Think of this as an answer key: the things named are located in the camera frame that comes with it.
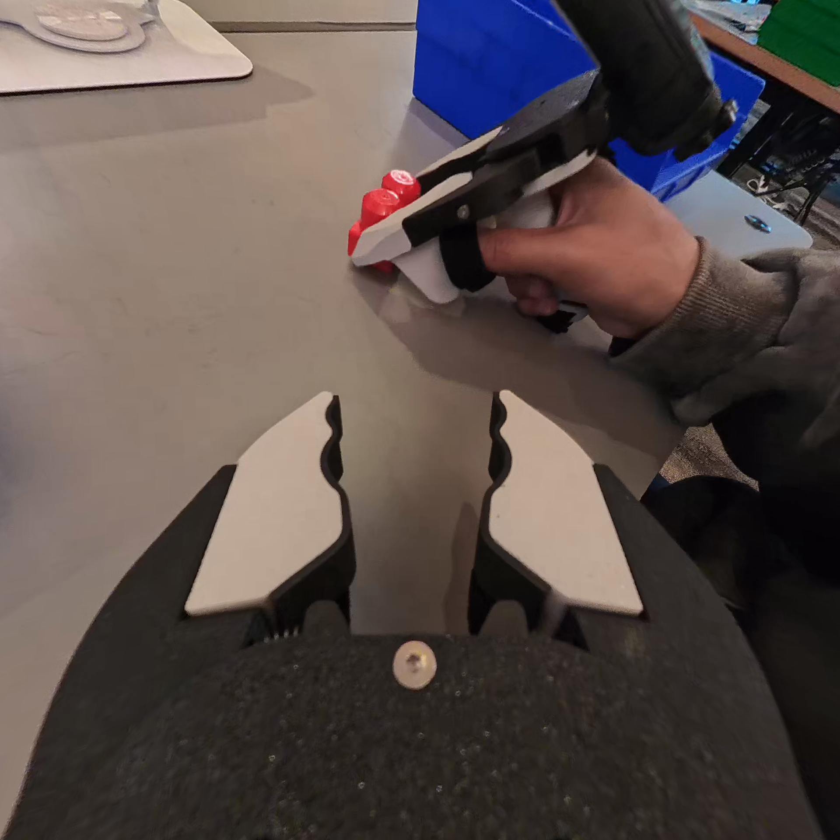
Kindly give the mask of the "grey desk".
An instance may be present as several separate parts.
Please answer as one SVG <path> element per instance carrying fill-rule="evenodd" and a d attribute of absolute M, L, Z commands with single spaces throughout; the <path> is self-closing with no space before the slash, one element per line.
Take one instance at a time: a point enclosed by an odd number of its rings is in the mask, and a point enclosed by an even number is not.
<path fill-rule="evenodd" d="M 585 321 L 353 272 L 363 193 L 459 140 L 413 31 L 236 35 L 246 80 L 2 100 L 2 799 L 126 570 L 220 466 L 340 397 L 353 630 L 456 633 L 510 389 L 640 493 L 682 436 Z"/>

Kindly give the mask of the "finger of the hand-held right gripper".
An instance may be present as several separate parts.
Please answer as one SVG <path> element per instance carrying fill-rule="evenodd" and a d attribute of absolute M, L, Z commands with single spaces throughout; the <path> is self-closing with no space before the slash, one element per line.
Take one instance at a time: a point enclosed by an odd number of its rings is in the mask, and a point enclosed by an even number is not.
<path fill-rule="evenodd" d="M 351 262 L 357 267 L 391 264 L 396 258 L 430 243 L 433 239 L 458 229 L 472 220 L 471 211 L 458 215 L 458 206 L 469 204 L 469 192 L 478 182 L 473 180 L 458 190 L 457 194 L 445 197 L 419 197 L 401 211 L 366 230 Z"/>
<path fill-rule="evenodd" d="M 487 147 L 503 131 L 495 128 L 438 158 L 415 174 L 420 197 L 445 197 L 457 194 L 469 184 L 482 165 Z"/>

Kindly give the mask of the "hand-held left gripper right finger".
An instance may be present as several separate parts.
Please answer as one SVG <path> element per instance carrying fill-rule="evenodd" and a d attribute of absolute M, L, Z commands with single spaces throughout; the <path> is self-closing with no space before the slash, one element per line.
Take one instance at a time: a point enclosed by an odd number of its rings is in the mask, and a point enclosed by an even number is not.
<path fill-rule="evenodd" d="M 644 616 L 596 463 L 561 426 L 512 391 L 490 409 L 490 487 L 469 579 L 468 627 L 515 602 L 527 632 L 557 637 L 572 610 Z"/>

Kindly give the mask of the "green plastic crate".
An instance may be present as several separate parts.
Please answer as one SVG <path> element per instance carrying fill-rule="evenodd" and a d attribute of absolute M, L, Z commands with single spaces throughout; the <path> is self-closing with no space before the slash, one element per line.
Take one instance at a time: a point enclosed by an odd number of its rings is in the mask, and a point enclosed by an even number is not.
<path fill-rule="evenodd" d="M 779 1 L 758 33 L 763 49 L 837 88 L 839 2 Z"/>

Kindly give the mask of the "red two-stud toy block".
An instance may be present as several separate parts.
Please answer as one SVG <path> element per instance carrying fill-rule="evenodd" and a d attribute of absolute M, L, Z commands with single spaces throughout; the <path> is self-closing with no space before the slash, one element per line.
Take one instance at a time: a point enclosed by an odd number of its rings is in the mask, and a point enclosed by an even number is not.
<path fill-rule="evenodd" d="M 409 171 L 390 170 L 381 181 L 381 186 L 367 192 L 362 198 L 360 216 L 353 223 L 348 234 L 348 257 L 352 257 L 362 234 L 383 222 L 389 216 L 415 202 L 422 194 L 418 179 Z"/>

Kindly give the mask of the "wooden table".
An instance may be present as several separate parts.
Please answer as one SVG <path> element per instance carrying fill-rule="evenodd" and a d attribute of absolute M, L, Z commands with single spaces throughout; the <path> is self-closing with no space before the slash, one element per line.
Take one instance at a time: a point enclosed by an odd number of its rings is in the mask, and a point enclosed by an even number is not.
<path fill-rule="evenodd" d="M 727 54 L 733 60 L 746 63 L 763 77 L 778 81 L 830 112 L 839 114 L 838 87 L 832 87 L 783 58 L 757 45 L 751 45 L 698 14 L 689 15 L 709 47 Z"/>

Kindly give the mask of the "person's dark trousers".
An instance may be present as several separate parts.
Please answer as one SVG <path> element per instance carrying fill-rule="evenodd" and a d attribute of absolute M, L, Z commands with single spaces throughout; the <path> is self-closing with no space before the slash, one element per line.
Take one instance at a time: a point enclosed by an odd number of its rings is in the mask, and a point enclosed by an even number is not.
<path fill-rule="evenodd" d="M 691 428 L 643 497 L 726 603 L 780 709 L 825 838 L 839 835 L 838 477 L 746 477 Z"/>

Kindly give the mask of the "blue plastic bin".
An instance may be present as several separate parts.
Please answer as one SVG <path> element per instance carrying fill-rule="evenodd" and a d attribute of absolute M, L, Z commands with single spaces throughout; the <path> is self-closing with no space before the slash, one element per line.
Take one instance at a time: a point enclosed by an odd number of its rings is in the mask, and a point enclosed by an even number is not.
<path fill-rule="evenodd" d="M 617 168 L 666 201 L 713 170 L 760 99 L 765 82 L 715 52 L 721 96 L 734 100 L 733 126 L 685 161 L 673 152 L 644 156 L 611 143 Z M 420 1 L 416 11 L 413 95 L 469 139 L 596 63 L 552 2 Z"/>

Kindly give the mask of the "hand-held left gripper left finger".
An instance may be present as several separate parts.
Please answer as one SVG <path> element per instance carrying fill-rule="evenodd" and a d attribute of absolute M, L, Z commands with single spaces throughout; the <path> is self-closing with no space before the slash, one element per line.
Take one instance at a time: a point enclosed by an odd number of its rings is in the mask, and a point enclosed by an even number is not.
<path fill-rule="evenodd" d="M 321 392 L 239 457 L 185 601 L 190 617 L 260 610 L 280 634 L 316 602 L 350 620 L 356 572 L 341 487 L 340 399 Z"/>

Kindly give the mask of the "person's right hand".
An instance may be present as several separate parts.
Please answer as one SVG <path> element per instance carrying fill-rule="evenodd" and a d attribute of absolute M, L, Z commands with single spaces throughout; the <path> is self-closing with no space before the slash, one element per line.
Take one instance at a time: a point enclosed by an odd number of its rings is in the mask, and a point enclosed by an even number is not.
<path fill-rule="evenodd" d="M 697 272 L 698 238 L 600 156 L 550 195 L 553 226 L 479 232 L 485 267 L 506 281 L 520 312 L 548 317 L 568 299 L 627 340 L 667 320 Z"/>

